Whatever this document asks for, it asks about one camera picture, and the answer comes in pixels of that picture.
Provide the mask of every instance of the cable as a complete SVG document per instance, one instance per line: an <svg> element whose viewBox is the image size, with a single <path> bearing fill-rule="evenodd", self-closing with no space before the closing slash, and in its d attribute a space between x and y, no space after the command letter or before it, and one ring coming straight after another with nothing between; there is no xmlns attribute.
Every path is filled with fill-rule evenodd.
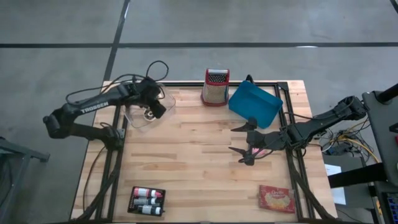
<svg viewBox="0 0 398 224"><path fill-rule="evenodd" d="M306 153L307 153L307 148L305 147L303 149L304 149L304 153L301 155L302 157L304 157L306 155Z"/></svg>
<svg viewBox="0 0 398 224"><path fill-rule="evenodd" d="M329 138L330 138L330 139L333 139L333 137L335 137L335 135L334 135L333 132L330 130L330 128L327 128L326 130L330 132Z"/></svg>
<svg viewBox="0 0 398 224"><path fill-rule="evenodd" d="M357 142L357 141L355 141L355 140L348 139L348 138L344 138L344 139L338 140L338 141L350 141L350 142L353 142L353 143L355 143L355 144L361 146L361 147L364 148L365 150L367 150L367 152L370 153L370 155L372 155L372 157L374 158L374 160L375 160L377 163L380 162L379 159L370 151L370 149L368 149L368 147L364 146L363 144L361 144L361 143L359 143L359 142Z"/></svg>
<svg viewBox="0 0 398 224"><path fill-rule="evenodd" d="M84 90L78 90L78 91L74 91L74 92L72 92L72 93L69 93L69 94L65 97L65 101L66 101L69 105L79 106L79 105L81 105L81 104L83 104L83 103L88 103L88 102L90 102L90 101L93 101L94 99L96 99L97 97L99 97L100 95L102 95L104 92L106 92L106 91L110 88L110 86L112 86L112 85L114 85L114 84L117 84L117 83L124 83L124 82L133 82L133 83L135 83L135 82L137 81L137 77L140 78L141 80L142 80L142 79L145 79L145 78L151 78L151 77L148 75L148 73L149 73L149 70L150 70L151 66L153 66L153 65L156 64L156 63L162 63L162 64L164 64L164 65L166 66L166 73L165 73L165 75L164 75L162 78L158 79L158 80L154 80L155 82L161 81L161 80L165 79L165 78L167 77L167 75L169 74L169 66L168 66L165 62L163 62L163 61L161 61L161 60L156 60L155 62L152 62L152 63L148 66L145 76L137 75L137 74L124 74L124 75L121 75L121 76L117 77L115 80L113 80L113 81L112 81L110 84L108 84L108 85L99 86L99 87L95 87L95 88L87 88L87 89L84 89ZM121 80L121 81L119 82L119 80L120 80L121 78L123 78L123 77L131 77L131 79L130 79L130 80ZM76 101L76 102L71 102L71 101L69 100L69 97L70 97L70 96L75 95L75 94L77 94L77 93L82 93L82 92L84 92L84 91L97 90L97 89L101 89L101 88L104 88L104 89L103 89L98 95L92 96L92 97L89 98L89 99L86 99L86 100L83 100L83 101Z"/></svg>
<svg viewBox="0 0 398 224"><path fill-rule="evenodd" d="M360 122L360 123L358 123L358 124L355 124L354 126L348 128L345 132L348 133L348 132L350 132L352 129L354 129L355 127L357 127L357 126L359 126L359 125L361 125L361 124L362 124L362 128L363 128L363 126L364 126L365 123L368 121L368 119L369 119L369 118L366 118L365 121Z"/></svg>
<svg viewBox="0 0 398 224"><path fill-rule="evenodd" d="M351 100L351 102L350 102L349 104L347 104L347 106L345 106L345 107L344 107L343 109L341 109L340 111L335 112L335 114L340 113L340 112L342 112L343 110L349 108L349 106L351 106L353 103L354 103L354 98L353 98L353 100ZM294 116L298 116L299 118L305 118L305 119L311 119L311 120L326 119L326 118L330 118L330 117L332 117L332 116L335 115L335 114L331 114L331 115L326 116L326 117L324 117L324 118L310 118L310 117L307 117L307 116L303 116L303 115L299 115L299 114L295 114L295 113L290 113L290 112L284 112L284 114L291 114L291 115L294 115Z"/></svg>
<svg viewBox="0 0 398 224"><path fill-rule="evenodd" d="M73 106L79 106L79 105L81 105L81 104L83 104L83 103L88 103L88 102L90 102L90 101L93 101L94 99L96 99L97 97L99 97L100 95L102 95L104 92L106 92L113 84L115 84L115 83L124 83L124 82L132 81L132 79L131 79L131 80L122 80L122 81L118 82L118 81L119 81L121 78L123 78L123 77L132 77L132 79L135 78L135 77L145 78L145 77L143 77L142 75L124 74L124 75L121 75L121 76L117 77L115 80L113 80L113 81L112 81L110 84L108 84L108 85L99 86L99 87L95 87L95 88L87 88L87 89L84 89L84 90L78 90L78 91L74 91L74 92L72 92L72 93L69 93L69 94L65 97L65 101L66 101L69 105L73 105ZM69 100L69 97L70 97L70 96L75 95L75 94L77 94L77 93L82 93L82 92L84 92L84 91L90 91L90 90L97 90L97 89L100 89L100 88L104 88L104 89L103 89L98 95L92 96L91 98L86 99L86 100L84 100L84 101L71 102L71 101Z"/></svg>
<svg viewBox="0 0 398 224"><path fill-rule="evenodd" d="M271 150L271 152L268 152L267 154L264 154L264 155L262 155L260 157L254 158L254 159L262 159L264 157L267 157L267 156L271 155L273 152L274 152L274 150Z"/></svg>
<svg viewBox="0 0 398 224"><path fill-rule="evenodd" d="M321 145L319 145L319 144L315 144L315 143L308 143L309 145L312 145L312 146L319 146L319 147L322 147Z"/></svg>
<svg viewBox="0 0 398 224"><path fill-rule="evenodd" d="M101 125L101 127L103 127L103 128L105 128L107 126L110 127L118 135L118 138L121 139L119 131L116 128L114 128L112 125L110 125L106 122L100 122L99 125Z"/></svg>
<svg viewBox="0 0 398 224"><path fill-rule="evenodd" d="M359 136L361 137L361 139L360 139L359 141L361 141L361 143L365 143L365 145L366 145L372 152L374 152L374 149L372 148L372 146L370 146L370 145L365 141L365 139L363 139L362 134L361 134L361 133L358 133L358 134L359 134Z"/></svg>
<svg viewBox="0 0 398 224"><path fill-rule="evenodd" d="M149 69L151 68L151 66L153 66L153 65L156 64L156 63L162 63L162 64L164 64L164 66L166 66L166 73L165 73L165 75L164 75L162 78L160 78L160 79L158 79L158 80L155 80L155 82L159 82L159 81L162 81L163 79L165 79L165 78L167 77L167 75L169 74L169 66L168 66L164 61L156 60L156 61L152 62L152 63L148 66L148 68L147 68L147 72L146 72L146 74L145 74L145 77L149 77L149 76L148 76Z"/></svg>
<svg viewBox="0 0 398 224"><path fill-rule="evenodd" d="M98 158L100 158L100 155L101 155L101 153L104 151L104 149L105 149L105 146L102 147L102 149L99 151L98 155L95 157L95 159L94 159L94 161L93 161L93 164L92 164L91 167L90 167L90 171L88 172L88 176L87 176L85 188L83 189L83 212L85 212L85 210L86 210L85 198L86 198L86 190L87 190L88 182L89 182L89 180L90 180L91 173L92 173L92 171L93 171L93 169L94 169L94 165L95 165L95 163L97 162Z"/></svg>
<svg viewBox="0 0 398 224"><path fill-rule="evenodd" d="M352 220L354 220L354 221L357 221L357 222L363 223L363 222L361 222L361 221L357 220L356 218L353 218L353 217L349 216L347 213L345 213L345 212L341 211L340 209L337 209L337 208L336 208L336 210L337 210L337 211L339 211L339 212L341 212L341 213L343 213L343 214L344 214L344 215L346 215L348 218L350 218L350 219L352 219Z"/></svg>

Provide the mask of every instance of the red snack package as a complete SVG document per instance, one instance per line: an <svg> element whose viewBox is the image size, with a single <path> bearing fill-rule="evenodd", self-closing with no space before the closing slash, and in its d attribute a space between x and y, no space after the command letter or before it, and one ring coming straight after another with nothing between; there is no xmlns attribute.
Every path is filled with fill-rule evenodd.
<svg viewBox="0 0 398 224"><path fill-rule="evenodd" d="M259 206L270 210L294 213L294 191L260 185Z"/></svg>

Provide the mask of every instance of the concrete floor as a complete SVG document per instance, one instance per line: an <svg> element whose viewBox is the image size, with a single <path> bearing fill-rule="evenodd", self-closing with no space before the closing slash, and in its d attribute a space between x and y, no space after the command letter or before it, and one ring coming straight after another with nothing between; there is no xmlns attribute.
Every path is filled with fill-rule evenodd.
<svg viewBox="0 0 398 224"><path fill-rule="evenodd" d="M112 43L123 1L0 0L0 44ZM397 42L397 21L388 0L132 0L121 42ZM50 139L42 117L67 93L100 85L110 51L0 49L0 136L51 153L48 164L31 163L12 223L70 216L87 141ZM202 80L208 67L231 69L233 80L304 80L317 114L348 95L397 83L396 55L397 47L119 49L111 79L164 60L168 80ZM370 129L363 136L375 147Z"/></svg>

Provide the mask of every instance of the blue tray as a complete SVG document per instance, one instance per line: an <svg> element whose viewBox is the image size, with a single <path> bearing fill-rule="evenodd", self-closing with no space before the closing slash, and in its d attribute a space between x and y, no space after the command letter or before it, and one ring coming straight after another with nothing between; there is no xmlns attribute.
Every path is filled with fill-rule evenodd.
<svg viewBox="0 0 398 224"><path fill-rule="evenodd" d="M228 102L229 109L243 118L255 117L260 128L271 125L282 104L281 99L249 81L243 81Z"/></svg>

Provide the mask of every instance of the butcher block tabletop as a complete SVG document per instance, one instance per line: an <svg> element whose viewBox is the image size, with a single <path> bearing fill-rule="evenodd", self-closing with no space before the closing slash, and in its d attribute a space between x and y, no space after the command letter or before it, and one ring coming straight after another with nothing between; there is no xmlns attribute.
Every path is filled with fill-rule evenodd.
<svg viewBox="0 0 398 224"><path fill-rule="evenodd" d="M294 113L311 116L311 109L301 80L282 81L289 84ZM128 125L119 177L114 222L274 222L296 221L296 214L275 212L258 207L260 185L291 189L285 151L256 160L254 166L238 163L241 155L229 146L247 149L246 133L231 132L242 126L244 118L228 109L204 106L201 87L166 87L176 99L173 113L155 128L142 132ZM275 95L273 87L261 87ZM229 88L231 97L236 87ZM112 123L114 107L98 110L94 126ZM261 130L278 131L279 117ZM71 218L83 212L83 188L93 161L103 143L90 141L73 204ZM89 205L101 184L106 150L103 150L90 177L85 205ZM336 217L322 153L317 146L307 147L304 157L310 189L326 210ZM165 212L161 217L127 212L133 186L164 189ZM304 216L305 199L300 192ZM108 211L105 198L104 217Z"/></svg>

